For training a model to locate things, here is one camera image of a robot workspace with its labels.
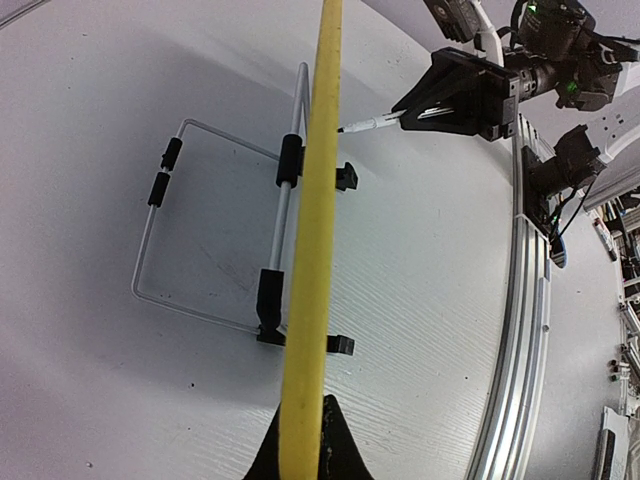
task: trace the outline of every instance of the pen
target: pen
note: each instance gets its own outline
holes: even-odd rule
[[[400,110],[399,112],[385,113],[379,117],[369,118],[362,122],[350,123],[344,127],[338,129],[338,133],[358,133],[367,130],[375,130],[377,128],[389,127],[395,125],[400,121],[400,117],[404,115],[406,110]],[[453,113],[453,108],[448,107],[434,107],[429,108],[422,112],[418,117],[418,120],[425,120],[431,117],[438,117],[440,115],[446,115]]]

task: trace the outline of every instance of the black rubber sleeve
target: black rubber sleeve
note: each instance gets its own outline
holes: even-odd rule
[[[258,284],[256,312],[262,327],[273,331],[282,322],[282,289],[284,272],[262,269]]]
[[[180,154],[180,149],[182,148],[182,140],[179,138],[173,137],[169,140],[169,145],[167,146],[167,151],[162,155],[162,163],[160,164],[160,168],[166,168],[170,172],[173,171],[176,166],[176,162],[178,161],[178,155]]]
[[[302,138],[290,133],[282,139],[280,150],[280,162],[278,163],[278,175],[276,185],[282,186],[282,182],[289,182],[291,188],[298,185],[298,172],[300,172],[300,159],[302,150]]]
[[[164,200],[164,194],[167,192],[169,180],[171,180],[171,175],[158,172],[156,181],[153,183],[153,188],[151,189],[151,195],[149,195],[149,201],[147,202],[149,206],[155,205],[158,208],[162,206],[162,200]]]

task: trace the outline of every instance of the cable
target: cable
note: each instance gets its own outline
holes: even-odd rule
[[[513,34],[515,33],[513,28],[506,26],[506,27],[502,27],[501,29],[498,30],[498,36],[500,38],[505,37],[506,35],[508,35],[509,33]]]
[[[560,217],[562,216],[562,212],[564,211],[564,207],[568,205],[568,203],[573,200],[578,194],[578,189],[574,188],[567,198],[565,198],[562,202],[558,204],[556,209],[551,214],[551,219],[553,221],[553,228],[551,229],[551,234],[549,235],[549,239],[551,241],[555,240],[558,236],[558,229],[560,228]]]
[[[584,194],[584,197],[582,197],[582,200],[580,201],[580,205],[578,205],[578,208],[576,209],[575,213],[573,214],[573,217],[571,217],[571,220],[569,220],[569,223],[567,223],[567,225],[562,229],[562,232],[560,232],[560,235],[558,236],[558,238],[562,238],[562,236],[565,234],[567,229],[571,226],[573,221],[576,219],[576,217],[578,216],[578,213],[580,213],[580,210],[582,210],[582,207],[584,206],[584,202],[587,201],[587,197],[589,196],[589,193],[591,193],[591,189],[593,188],[595,183],[596,182],[593,182],[591,185],[589,185],[589,188],[587,189],[586,193]]]
[[[527,0],[518,0],[513,7],[513,12],[511,13],[511,40],[509,41],[509,46],[511,50],[516,48],[516,43],[518,43],[518,29],[520,28],[520,17],[522,16],[522,9],[524,8]]]
[[[608,38],[609,40],[614,40],[616,42],[625,42],[625,43],[628,43],[630,45],[640,45],[640,39],[625,38],[625,37],[612,37],[612,36],[607,36],[606,38]]]

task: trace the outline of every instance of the yellow pole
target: yellow pole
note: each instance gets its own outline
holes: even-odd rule
[[[282,480],[316,480],[335,218],[342,0],[324,0],[300,197],[282,403]]]

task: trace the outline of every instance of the aluminum rail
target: aluminum rail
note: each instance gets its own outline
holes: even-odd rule
[[[547,237],[524,214],[522,148],[553,155],[522,116],[513,139],[514,220],[504,326],[468,480],[524,477],[546,367],[550,307]]]

